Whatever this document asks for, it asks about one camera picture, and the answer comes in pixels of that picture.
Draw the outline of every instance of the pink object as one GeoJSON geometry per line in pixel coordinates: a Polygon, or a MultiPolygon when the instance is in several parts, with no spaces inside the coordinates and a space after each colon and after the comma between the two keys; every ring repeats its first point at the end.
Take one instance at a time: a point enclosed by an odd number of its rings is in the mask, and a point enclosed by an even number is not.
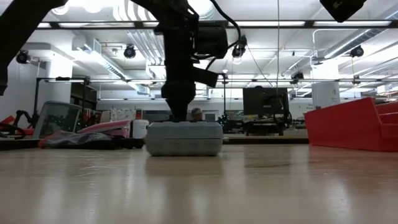
{"type": "Polygon", "coordinates": [[[78,131],[78,133],[104,133],[112,136],[124,136],[125,138],[128,138],[130,133],[130,123],[131,120],[106,122],[84,128],[78,131]]]}
{"type": "Polygon", "coordinates": [[[306,113],[305,124],[311,145],[398,152],[397,103],[342,103],[306,113]]]}
{"type": "Polygon", "coordinates": [[[123,136],[125,138],[128,138],[130,135],[130,130],[129,129],[116,129],[116,130],[110,130],[110,131],[103,131],[101,133],[108,134],[111,136],[123,136]]]}

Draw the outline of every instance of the black camera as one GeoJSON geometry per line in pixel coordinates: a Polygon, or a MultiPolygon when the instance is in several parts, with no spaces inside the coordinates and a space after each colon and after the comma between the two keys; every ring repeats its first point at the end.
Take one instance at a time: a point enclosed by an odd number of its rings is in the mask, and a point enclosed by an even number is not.
{"type": "Polygon", "coordinates": [[[366,0],[320,0],[337,22],[344,22],[363,7],[366,0]]]}

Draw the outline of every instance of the white pillar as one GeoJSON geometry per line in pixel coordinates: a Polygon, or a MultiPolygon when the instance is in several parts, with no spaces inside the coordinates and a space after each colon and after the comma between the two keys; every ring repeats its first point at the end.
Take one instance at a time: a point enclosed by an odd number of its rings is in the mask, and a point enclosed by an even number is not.
{"type": "MultiPolygon", "coordinates": [[[[336,79],[338,73],[337,59],[324,61],[312,69],[312,78],[315,79],[336,79]]],[[[334,83],[314,83],[312,85],[312,100],[314,109],[325,108],[327,106],[340,103],[340,84],[334,83]]]]}
{"type": "MultiPolygon", "coordinates": [[[[47,78],[72,77],[73,62],[63,57],[55,58],[47,62],[47,78]]],[[[45,83],[40,82],[38,110],[41,110],[43,104],[47,101],[60,101],[70,103],[71,83],[45,83]]]]}

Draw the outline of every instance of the pillar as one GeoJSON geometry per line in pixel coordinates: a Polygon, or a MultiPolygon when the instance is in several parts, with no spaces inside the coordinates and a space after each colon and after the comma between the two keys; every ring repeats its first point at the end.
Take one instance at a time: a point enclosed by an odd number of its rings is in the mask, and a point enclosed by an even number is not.
{"type": "MultiPolygon", "coordinates": [[[[312,69],[314,79],[336,79],[338,77],[337,59],[324,61],[312,69]]],[[[312,85],[314,109],[325,108],[340,103],[340,84],[338,82],[321,82],[312,85]]]]}

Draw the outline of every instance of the computer monitor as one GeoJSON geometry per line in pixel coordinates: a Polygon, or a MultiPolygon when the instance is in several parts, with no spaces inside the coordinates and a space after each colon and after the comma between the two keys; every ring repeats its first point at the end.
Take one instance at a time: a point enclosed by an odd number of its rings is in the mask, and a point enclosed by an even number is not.
{"type": "Polygon", "coordinates": [[[245,115],[289,114],[287,88],[244,88],[245,115]]]}

